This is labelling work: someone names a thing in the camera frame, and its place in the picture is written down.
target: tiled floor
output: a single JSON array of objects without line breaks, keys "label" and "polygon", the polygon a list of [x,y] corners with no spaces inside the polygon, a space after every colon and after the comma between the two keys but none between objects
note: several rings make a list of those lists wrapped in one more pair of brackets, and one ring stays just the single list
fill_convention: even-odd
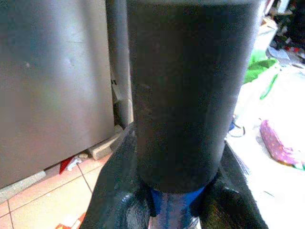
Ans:
[{"label": "tiled floor", "polygon": [[44,180],[0,204],[0,229],[72,226],[87,210],[96,179],[109,156],[88,159],[71,172]]}]

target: pink cloth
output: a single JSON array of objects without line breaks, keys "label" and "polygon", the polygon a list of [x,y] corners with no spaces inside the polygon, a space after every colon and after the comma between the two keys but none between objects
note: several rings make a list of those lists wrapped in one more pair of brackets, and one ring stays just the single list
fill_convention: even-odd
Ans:
[{"label": "pink cloth", "polygon": [[295,157],[296,155],[293,149],[284,146],[268,120],[262,122],[260,132],[262,139],[274,160],[289,165],[300,163],[300,159]]}]

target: black cylinder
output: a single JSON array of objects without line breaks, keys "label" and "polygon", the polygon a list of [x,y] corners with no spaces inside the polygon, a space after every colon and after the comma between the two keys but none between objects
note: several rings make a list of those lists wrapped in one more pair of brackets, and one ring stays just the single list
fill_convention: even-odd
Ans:
[{"label": "black cylinder", "polygon": [[207,185],[247,68],[264,0],[128,0],[138,171],[162,192]]}]

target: metal cabinet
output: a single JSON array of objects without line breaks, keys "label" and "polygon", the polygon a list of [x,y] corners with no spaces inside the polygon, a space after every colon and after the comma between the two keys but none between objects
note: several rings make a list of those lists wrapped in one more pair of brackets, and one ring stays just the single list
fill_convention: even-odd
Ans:
[{"label": "metal cabinet", "polygon": [[0,3],[0,188],[114,132],[105,2]]}]

